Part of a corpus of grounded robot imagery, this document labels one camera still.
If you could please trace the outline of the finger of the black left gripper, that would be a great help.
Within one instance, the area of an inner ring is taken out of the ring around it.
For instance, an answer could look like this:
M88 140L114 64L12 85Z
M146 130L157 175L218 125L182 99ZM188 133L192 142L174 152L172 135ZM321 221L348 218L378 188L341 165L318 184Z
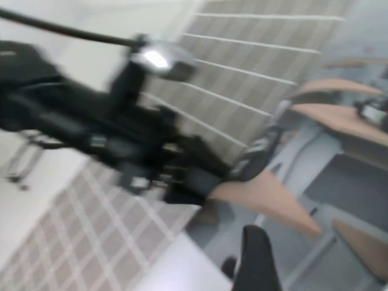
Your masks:
M220 184L220 177L207 171L186 171L180 178L172 178L165 192L168 204L202 206L212 190Z
M182 137L181 148L181 166L184 168L182 180L186 179L193 169L203 170L220 180L227 176L230 166L199 136Z

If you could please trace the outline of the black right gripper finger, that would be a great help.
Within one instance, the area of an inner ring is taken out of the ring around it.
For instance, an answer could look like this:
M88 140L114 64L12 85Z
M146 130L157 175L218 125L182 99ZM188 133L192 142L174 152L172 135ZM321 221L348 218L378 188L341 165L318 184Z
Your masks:
M281 290L272 245L266 231L258 226L245 226L242 232L240 264L232 289Z

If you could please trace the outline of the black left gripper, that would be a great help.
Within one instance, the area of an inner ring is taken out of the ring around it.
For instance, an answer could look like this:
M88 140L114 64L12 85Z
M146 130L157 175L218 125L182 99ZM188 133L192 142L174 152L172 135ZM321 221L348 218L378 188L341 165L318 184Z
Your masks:
M107 105L97 108L97 102L111 97L93 97L76 108L74 96L73 90L57 84L37 84L9 94L9 131L36 130L36 136L27 137L29 144L42 150L78 150L120 171L121 187L135 193L148 189L174 156L165 146L181 139L175 112L138 105L125 105L118 112Z

